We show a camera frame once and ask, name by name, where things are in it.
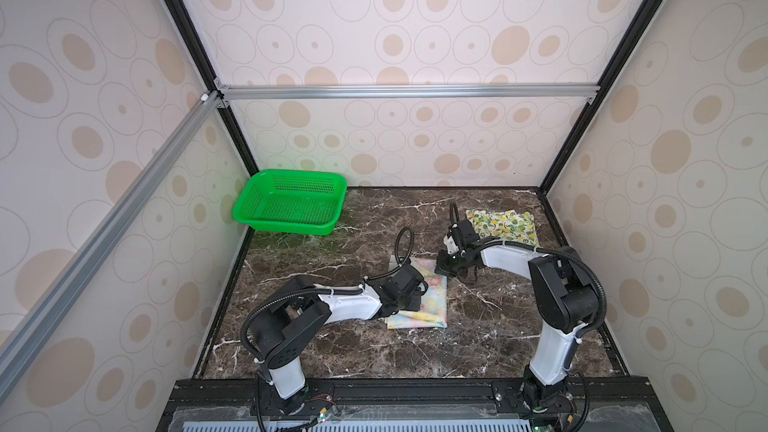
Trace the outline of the pastel floral skirt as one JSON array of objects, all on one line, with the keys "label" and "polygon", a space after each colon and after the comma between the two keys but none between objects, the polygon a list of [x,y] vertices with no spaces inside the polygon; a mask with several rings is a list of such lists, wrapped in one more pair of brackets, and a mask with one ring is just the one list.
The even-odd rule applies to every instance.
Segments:
[{"label": "pastel floral skirt", "polygon": [[435,273],[436,262],[431,259],[416,258],[413,266],[426,279],[428,290],[420,297],[417,311],[403,310],[385,320],[387,328],[446,328],[447,327],[447,278]]}]

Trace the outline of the lemon print skirt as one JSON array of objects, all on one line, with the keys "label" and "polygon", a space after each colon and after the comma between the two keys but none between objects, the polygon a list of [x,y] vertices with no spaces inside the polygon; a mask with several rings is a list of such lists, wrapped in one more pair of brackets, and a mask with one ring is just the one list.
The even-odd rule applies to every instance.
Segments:
[{"label": "lemon print skirt", "polygon": [[480,238],[497,237],[539,246],[534,216],[529,212],[517,213],[514,210],[492,212],[469,209],[465,215]]}]

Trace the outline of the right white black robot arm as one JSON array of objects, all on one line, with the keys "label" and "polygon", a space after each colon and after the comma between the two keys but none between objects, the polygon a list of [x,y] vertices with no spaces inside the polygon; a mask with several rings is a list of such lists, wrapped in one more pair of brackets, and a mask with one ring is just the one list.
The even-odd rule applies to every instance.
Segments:
[{"label": "right white black robot arm", "polygon": [[494,268],[531,281],[543,325],[526,373],[541,386],[561,383],[581,338],[602,326],[607,296],[599,279],[569,246],[541,248],[499,237],[482,238],[468,219],[452,223],[435,272],[459,277]]}]

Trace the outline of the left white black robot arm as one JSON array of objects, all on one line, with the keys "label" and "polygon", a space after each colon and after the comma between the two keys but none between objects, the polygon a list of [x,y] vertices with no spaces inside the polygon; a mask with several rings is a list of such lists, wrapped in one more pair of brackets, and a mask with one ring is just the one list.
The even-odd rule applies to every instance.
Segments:
[{"label": "left white black robot arm", "polygon": [[354,286],[323,286],[299,275],[248,313],[239,339],[260,377],[288,400],[305,389],[300,355],[326,325],[409,311],[428,290],[427,279],[409,260]]}]

